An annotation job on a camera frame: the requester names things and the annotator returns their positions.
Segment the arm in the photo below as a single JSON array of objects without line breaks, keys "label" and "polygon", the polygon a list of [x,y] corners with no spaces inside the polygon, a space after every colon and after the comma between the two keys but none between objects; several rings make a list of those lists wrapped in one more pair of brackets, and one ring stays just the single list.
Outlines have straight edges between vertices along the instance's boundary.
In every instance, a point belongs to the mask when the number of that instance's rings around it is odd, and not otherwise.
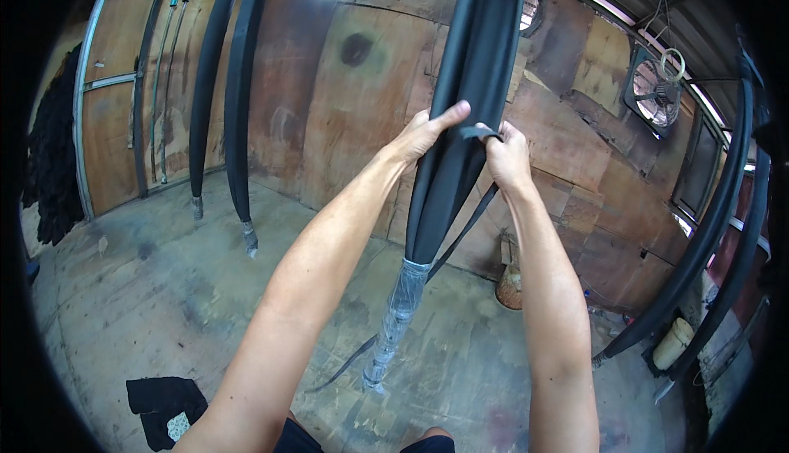
[{"label": "arm", "polygon": [[592,344],[581,284],[532,182],[526,138],[508,122],[500,133],[503,143],[488,138],[485,147],[518,234],[532,374],[529,450],[598,451]]},{"label": "arm", "polygon": [[279,262],[222,385],[175,451],[271,451],[312,348],[359,261],[389,191],[440,132],[468,116],[461,101],[422,111],[321,210]]}]

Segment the exhaust fan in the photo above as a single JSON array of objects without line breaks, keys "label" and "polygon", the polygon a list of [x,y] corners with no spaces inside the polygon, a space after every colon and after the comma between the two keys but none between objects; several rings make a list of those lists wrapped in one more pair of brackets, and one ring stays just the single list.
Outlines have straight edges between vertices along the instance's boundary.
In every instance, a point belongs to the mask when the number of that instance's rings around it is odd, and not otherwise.
[{"label": "exhaust fan", "polygon": [[[678,57],[679,71],[668,62],[670,54]],[[685,59],[676,49],[667,49],[658,60],[638,46],[630,62],[623,100],[659,137],[668,136],[679,114],[679,97],[683,91],[679,82],[684,74]]]}]

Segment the hand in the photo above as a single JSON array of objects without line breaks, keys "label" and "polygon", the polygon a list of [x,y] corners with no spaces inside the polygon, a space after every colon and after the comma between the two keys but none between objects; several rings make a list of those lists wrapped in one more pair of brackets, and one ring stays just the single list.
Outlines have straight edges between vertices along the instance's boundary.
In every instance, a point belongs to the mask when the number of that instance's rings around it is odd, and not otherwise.
[{"label": "hand", "polygon": [[[478,122],[476,127],[488,129],[488,126],[481,122]],[[501,123],[498,134],[504,138],[504,142],[494,136],[480,138],[488,153],[488,169],[493,175],[493,180],[505,196],[532,193],[535,189],[528,165],[526,136],[507,121]]]},{"label": "hand", "polygon": [[391,143],[381,150],[389,159],[410,172],[417,160],[428,152],[444,130],[463,122],[471,113],[471,106],[465,100],[454,104],[439,117],[430,120],[430,109],[413,116],[411,122]]}]

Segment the knee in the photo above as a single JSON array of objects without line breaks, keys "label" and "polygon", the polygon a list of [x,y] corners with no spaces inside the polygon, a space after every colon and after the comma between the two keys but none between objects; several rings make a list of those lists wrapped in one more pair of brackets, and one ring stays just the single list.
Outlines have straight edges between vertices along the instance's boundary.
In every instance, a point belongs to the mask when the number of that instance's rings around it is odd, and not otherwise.
[{"label": "knee", "polygon": [[427,439],[433,436],[446,436],[449,439],[454,439],[451,434],[449,434],[445,429],[433,426],[429,428],[427,431],[424,432],[420,439]]}]

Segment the dark stain on wall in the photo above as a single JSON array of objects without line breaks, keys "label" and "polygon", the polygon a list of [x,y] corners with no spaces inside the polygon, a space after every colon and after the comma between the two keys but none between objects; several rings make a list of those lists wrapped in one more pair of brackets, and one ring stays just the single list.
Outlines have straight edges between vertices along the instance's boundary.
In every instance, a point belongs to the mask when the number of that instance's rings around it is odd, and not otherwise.
[{"label": "dark stain on wall", "polygon": [[348,35],[342,43],[340,50],[340,60],[352,68],[361,65],[370,55],[372,40],[360,33]]}]

